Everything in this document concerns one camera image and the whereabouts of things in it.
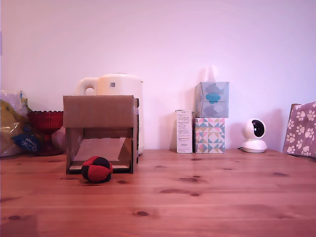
blue label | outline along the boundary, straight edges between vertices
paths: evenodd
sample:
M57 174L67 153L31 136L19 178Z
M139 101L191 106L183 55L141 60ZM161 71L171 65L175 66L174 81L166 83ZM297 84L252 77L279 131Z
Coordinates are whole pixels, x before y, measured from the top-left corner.
M21 133L12 139L23 150L37 152L40 149L40 142L34 135Z

stacked boxes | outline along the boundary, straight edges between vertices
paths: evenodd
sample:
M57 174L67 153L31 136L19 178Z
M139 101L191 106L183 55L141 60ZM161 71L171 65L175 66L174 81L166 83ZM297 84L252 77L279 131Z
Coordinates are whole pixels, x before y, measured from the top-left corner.
M195 118L195 152L225 152L225 119Z
M195 90L195 152L225 152L228 82L200 82Z

white camera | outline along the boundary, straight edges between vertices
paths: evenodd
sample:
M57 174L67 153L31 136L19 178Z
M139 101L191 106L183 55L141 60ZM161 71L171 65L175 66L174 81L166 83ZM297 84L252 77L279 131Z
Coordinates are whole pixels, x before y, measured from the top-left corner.
M242 129L242 134L246 139L246 141L242 144L244 152L265 152L267 144L261 139L266 134L266 125L260 119L249 119Z

open cardboard box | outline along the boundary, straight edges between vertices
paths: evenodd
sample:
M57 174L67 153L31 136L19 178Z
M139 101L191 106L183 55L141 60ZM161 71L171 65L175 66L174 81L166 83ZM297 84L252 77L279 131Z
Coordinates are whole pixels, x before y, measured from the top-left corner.
M138 99L132 95L64 96L66 173L79 173L93 156L114 171L134 172L138 162Z

electric kettle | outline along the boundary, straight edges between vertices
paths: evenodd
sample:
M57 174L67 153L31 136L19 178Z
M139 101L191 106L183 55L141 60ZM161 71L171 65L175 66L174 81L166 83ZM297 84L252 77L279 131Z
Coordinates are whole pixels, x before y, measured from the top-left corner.
M77 86L77 95L92 88L95 95L133 95L139 99L139 154L144 151L143 82L134 75L107 74L99 78L84 78Z

